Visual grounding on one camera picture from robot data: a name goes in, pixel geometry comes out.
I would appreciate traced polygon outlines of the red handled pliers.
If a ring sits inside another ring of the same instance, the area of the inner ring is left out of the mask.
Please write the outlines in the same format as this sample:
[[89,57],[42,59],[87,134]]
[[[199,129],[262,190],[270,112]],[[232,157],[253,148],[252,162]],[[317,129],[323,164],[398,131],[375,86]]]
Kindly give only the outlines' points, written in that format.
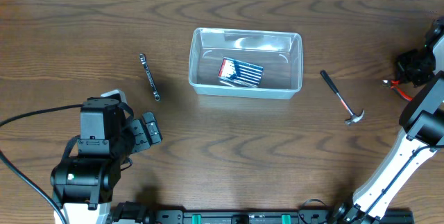
[[403,92],[398,85],[400,84],[399,80],[383,80],[383,85],[394,91],[400,98],[406,101],[411,101],[413,98]]

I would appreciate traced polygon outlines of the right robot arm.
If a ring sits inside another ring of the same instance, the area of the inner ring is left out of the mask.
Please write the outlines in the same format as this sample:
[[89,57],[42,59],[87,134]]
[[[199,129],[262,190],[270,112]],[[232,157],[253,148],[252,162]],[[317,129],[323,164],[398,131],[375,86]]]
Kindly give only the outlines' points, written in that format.
[[421,49],[395,60],[384,84],[408,103],[388,155],[371,177],[326,217],[326,223],[413,223],[409,211],[388,206],[413,173],[443,149],[443,18],[435,19]]

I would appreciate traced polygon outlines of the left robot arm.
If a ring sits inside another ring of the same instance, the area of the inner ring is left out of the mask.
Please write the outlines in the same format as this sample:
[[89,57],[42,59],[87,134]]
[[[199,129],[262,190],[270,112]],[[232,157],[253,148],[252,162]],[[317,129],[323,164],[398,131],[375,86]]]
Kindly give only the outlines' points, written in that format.
[[138,204],[111,209],[113,191],[130,156],[162,141],[157,119],[136,119],[119,90],[88,98],[80,107],[80,134],[67,144],[51,172],[56,223],[151,223],[153,214]]

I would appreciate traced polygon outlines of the silver double ring wrench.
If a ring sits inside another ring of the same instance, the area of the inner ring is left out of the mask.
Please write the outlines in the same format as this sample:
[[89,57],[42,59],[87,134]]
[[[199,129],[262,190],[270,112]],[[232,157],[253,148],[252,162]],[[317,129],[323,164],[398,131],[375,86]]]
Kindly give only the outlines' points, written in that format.
[[139,59],[140,59],[140,61],[142,63],[142,66],[144,67],[145,72],[146,72],[148,81],[149,81],[151,89],[153,91],[154,98],[155,98],[156,101],[160,101],[161,97],[160,97],[160,95],[158,93],[158,90],[157,90],[157,87],[155,86],[155,82],[153,80],[151,71],[150,71],[150,69],[148,67],[148,63],[147,63],[147,60],[146,60],[146,55],[144,53],[140,53],[139,54]]

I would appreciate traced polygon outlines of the small claw hammer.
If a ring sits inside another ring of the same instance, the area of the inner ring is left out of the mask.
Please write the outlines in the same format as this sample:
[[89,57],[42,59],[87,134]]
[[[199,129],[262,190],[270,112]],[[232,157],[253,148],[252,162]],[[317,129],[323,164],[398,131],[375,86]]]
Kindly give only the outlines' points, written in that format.
[[362,120],[365,110],[362,110],[360,114],[356,114],[352,111],[352,109],[350,108],[350,106],[346,103],[345,99],[342,97],[342,95],[340,94],[338,88],[336,87],[336,85],[334,84],[334,82],[332,81],[332,79],[330,78],[330,76],[328,75],[328,73],[326,72],[326,70],[321,70],[320,71],[320,75],[322,76],[322,78],[324,79],[324,81],[327,83],[327,85],[329,86],[329,88],[337,95],[337,97],[339,98],[341,104],[343,105],[343,107],[347,110],[347,112],[350,115],[349,119],[346,119],[344,122],[346,125],[351,126],[354,123],[358,123],[359,121]]

